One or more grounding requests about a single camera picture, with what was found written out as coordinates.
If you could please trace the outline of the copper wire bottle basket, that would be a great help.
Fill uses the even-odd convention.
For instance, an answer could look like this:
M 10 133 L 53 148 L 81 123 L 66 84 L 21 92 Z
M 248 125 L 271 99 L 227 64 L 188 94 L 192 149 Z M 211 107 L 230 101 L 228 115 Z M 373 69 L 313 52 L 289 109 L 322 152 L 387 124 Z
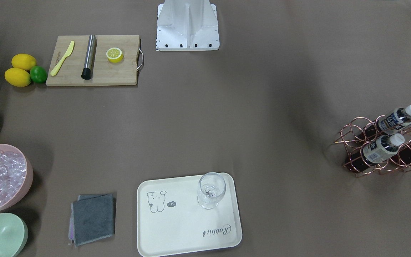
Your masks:
M 411 124 L 396 134 L 405 141 L 391 151 L 383 149 L 385 136 L 377 129 L 381 119 L 356 117 L 337 134 L 334 144 L 343 145 L 347 153 L 342 166 L 356 177 L 411 171 Z

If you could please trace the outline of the tea bottle white cap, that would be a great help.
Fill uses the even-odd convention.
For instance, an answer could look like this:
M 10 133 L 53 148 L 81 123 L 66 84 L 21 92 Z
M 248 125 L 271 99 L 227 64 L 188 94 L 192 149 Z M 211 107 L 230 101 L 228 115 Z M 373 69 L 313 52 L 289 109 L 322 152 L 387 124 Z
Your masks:
M 370 124 L 357 136 L 362 141 L 370 141 L 380 135 L 394 135 L 411 125 L 411 105 L 395 109 L 390 114 Z

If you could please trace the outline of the clear wine glass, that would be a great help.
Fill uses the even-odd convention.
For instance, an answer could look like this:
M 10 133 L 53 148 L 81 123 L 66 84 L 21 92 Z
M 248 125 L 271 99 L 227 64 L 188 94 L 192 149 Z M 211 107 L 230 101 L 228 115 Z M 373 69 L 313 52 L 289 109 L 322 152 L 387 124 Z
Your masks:
M 225 179 L 216 172 L 204 174 L 198 183 L 197 201 L 201 208 L 215 208 L 223 199 L 227 190 Z

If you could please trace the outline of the white rabbit serving tray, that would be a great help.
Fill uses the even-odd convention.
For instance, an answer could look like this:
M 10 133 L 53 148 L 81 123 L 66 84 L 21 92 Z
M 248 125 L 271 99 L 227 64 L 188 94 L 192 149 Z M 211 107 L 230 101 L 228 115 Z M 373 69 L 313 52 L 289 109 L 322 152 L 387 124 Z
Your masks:
M 237 246 L 243 237 L 233 177 L 210 210 L 197 200 L 201 175 L 148 180 L 137 189 L 137 248 L 158 257 Z

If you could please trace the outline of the bamboo cutting board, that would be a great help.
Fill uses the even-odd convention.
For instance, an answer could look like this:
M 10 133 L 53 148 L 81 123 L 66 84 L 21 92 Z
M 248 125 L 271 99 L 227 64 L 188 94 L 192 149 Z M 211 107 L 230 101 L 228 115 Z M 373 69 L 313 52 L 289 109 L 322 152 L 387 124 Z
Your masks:
M 64 56 L 71 41 L 74 49 L 64 60 L 57 75 L 48 75 L 46 85 L 50 87 L 74 86 L 135 86 L 138 72 L 141 69 L 139 60 L 143 54 L 139 51 L 141 39 L 139 35 L 97 35 L 96 52 L 93 60 L 93 73 L 90 80 L 81 78 L 86 60 L 88 35 L 60 35 L 54 48 L 49 72 Z M 123 59 L 119 63 L 111 63 L 106 52 L 112 47 L 122 50 Z

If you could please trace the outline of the half lemon slice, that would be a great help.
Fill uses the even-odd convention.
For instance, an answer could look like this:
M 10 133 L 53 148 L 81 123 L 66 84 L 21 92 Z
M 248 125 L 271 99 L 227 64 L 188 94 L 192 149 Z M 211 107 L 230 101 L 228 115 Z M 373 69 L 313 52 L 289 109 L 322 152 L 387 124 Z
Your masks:
M 123 60 L 123 51 L 118 47 L 112 47 L 106 51 L 106 57 L 111 63 L 119 63 Z

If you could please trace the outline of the steel muddler black tip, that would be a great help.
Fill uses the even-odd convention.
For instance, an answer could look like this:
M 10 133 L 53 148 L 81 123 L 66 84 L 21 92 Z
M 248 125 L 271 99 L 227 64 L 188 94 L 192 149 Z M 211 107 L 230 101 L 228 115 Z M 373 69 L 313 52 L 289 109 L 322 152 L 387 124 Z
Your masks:
M 91 80 L 93 77 L 93 62 L 95 60 L 97 47 L 97 39 L 95 35 L 90 35 L 88 39 L 87 49 L 85 53 L 85 61 L 81 78 L 84 80 Z

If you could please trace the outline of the folded grey cloth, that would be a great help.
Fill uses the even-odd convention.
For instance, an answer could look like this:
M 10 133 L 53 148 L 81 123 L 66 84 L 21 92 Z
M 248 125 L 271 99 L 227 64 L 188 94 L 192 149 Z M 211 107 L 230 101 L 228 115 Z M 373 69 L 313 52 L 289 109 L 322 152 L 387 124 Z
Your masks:
M 71 203 L 68 237 L 75 247 L 114 236 L 113 194 L 80 194 Z

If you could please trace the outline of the yellow plastic knife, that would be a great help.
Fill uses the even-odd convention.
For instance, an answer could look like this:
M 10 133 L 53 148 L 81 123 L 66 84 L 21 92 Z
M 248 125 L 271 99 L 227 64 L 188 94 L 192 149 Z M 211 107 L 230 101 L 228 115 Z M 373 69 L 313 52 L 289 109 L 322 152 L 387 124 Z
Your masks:
M 65 51 L 64 55 L 61 57 L 61 59 L 57 62 L 57 64 L 54 66 L 54 68 L 51 70 L 50 75 L 51 76 L 56 76 L 59 70 L 61 69 L 64 61 L 71 56 L 73 49 L 75 47 L 75 41 L 71 41 L 70 45 L 67 47 L 67 50 Z

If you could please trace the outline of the green lime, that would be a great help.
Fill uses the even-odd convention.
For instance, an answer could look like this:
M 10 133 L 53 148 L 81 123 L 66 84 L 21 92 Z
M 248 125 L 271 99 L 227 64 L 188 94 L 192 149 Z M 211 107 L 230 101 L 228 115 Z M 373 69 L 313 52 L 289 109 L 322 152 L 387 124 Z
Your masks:
M 30 78 L 32 82 L 37 84 L 44 84 L 47 81 L 47 71 L 40 66 L 34 66 L 30 70 Z

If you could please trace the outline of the yellow lemon upper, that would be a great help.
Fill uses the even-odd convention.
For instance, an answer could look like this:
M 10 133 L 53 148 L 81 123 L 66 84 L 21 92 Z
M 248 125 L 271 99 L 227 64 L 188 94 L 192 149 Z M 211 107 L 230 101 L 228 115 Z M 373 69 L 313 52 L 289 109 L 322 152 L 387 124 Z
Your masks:
M 17 54 L 11 59 L 11 64 L 13 68 L 19 68 L 24 71 L 30 71 L 34 66 L 37 65 L 36 59 L 25 53 Z

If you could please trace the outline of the yellow lemon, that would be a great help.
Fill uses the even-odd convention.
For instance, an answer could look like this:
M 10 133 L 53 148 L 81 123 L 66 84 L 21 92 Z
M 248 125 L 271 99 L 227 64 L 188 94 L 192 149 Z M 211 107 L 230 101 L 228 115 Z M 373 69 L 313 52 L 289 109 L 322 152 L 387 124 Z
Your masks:
M 25 53 L 17 54 L 11 59 L 11 64 L 13 68 L 19 68 L 24 71 L 30 71 L 34 66 L 37 65 L 36 59 Z
M 4 73 L 5 80 L 16 87 L 26 87 L 32 82 L 30 74 L 20 68 L 10 68 Z

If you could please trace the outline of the yellow lemon lower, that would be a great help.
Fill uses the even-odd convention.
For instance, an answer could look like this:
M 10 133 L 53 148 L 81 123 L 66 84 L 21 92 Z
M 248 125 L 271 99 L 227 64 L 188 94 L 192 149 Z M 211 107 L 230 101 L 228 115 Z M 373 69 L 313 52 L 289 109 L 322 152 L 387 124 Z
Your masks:
M 32 82 L 30 74 L 20 68 L 10 68 L 4 73 L 5 80 L 16 87 L 26 87 Z

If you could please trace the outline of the pink bowl of ice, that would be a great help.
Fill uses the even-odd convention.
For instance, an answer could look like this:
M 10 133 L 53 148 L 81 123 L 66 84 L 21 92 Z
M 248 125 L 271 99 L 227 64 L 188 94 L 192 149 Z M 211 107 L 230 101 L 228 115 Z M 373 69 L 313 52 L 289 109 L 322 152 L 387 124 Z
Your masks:
M 0 211 L 18 203 L 29 191 L 33 169 L 18 148 L 0 144 Z

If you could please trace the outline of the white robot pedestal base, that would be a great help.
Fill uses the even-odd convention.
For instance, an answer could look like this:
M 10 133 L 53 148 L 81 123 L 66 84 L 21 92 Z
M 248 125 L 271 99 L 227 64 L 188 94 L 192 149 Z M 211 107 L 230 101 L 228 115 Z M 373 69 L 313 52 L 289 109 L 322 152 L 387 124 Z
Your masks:
M 157 10 L 157 51 L 220 48 L 217 7 L 210 1 L 165 0 Z

